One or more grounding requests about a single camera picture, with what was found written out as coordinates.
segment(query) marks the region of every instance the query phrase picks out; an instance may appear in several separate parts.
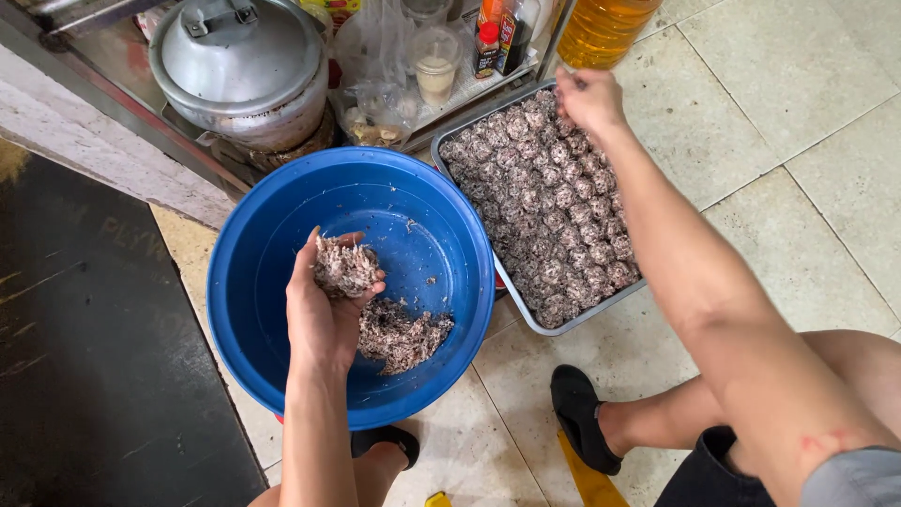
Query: red bottle cap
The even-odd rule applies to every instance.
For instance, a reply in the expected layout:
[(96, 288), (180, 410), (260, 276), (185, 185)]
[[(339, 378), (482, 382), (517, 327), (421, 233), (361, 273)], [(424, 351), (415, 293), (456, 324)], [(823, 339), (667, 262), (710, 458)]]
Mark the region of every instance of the red bottle cap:
[(494, 44), (497, 42), (497, 35), (500, 33), (500, 29), (497, 28), (497, 23), (487, 22), (482, 23), (482, 26), (478, 29), (478, 38), (484, 42), (485, 44)]

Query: hand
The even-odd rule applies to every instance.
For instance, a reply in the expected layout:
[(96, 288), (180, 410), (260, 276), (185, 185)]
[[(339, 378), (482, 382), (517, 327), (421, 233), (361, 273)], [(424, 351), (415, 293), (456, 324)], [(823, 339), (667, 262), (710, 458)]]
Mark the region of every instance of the hand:
[(561, 118), (585, 129), (596, 141), (612, 128), (627, 127), (623, 89), (609, 70), (557, 68), (557, 109)]
[[(359, 341), (359, 313), (376, 294), (385, 289), (384, 272), (366, 292), (349, 300), (329, 300), (316, 285), (317, 226), (304, 248), (297, 253), (294, 272), (288, 282), (287, 337), (291, 342), (291, 363), (304, 368), (336, 367), (344, 374), (350, 370)], [(341, 236), (341, 244), (351, 246), (363, 239), (361, 232)]]

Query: black plywood board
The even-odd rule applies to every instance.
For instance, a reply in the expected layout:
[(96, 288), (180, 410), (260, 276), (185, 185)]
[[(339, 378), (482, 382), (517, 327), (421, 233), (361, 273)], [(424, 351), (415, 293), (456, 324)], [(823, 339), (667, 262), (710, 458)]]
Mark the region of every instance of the black plywood board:
[(32, 156), (0, 183), (0, 505), (265, 487), (148, 206)]

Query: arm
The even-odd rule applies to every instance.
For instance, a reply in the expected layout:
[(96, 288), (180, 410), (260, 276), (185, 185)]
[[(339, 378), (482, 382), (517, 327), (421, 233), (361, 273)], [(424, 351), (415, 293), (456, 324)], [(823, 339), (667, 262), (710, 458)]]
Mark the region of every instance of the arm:
[[(359, 340), (359, 312), (385, 288), (382, 281), (357, 300), (329, 301), (316, 286), (315, 238), (297, 253), (287, 286), (291, 360), (285, 389), (282, 486), (279, 505), (358, 505), (347, 424), (347, 373)], [(345, 235), (358, 243), (362, 233)]]
[(737, 252), (666, 179), (625, 121), (613, 74), (559, 69), (561, 113), (614, 165), (636, 259), (778, 504), (845, 450), (901, 442), (779, 315)]

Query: black shorts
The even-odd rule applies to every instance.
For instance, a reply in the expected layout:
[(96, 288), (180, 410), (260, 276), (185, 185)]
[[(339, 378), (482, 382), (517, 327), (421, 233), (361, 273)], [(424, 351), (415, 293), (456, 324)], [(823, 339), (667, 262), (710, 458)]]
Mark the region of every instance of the black shorts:
[(776, 507), (760, 479), (726, 466), (726, 452), (734, 443), (735, 433), (728, 426), (701, 433), (655, 507)]

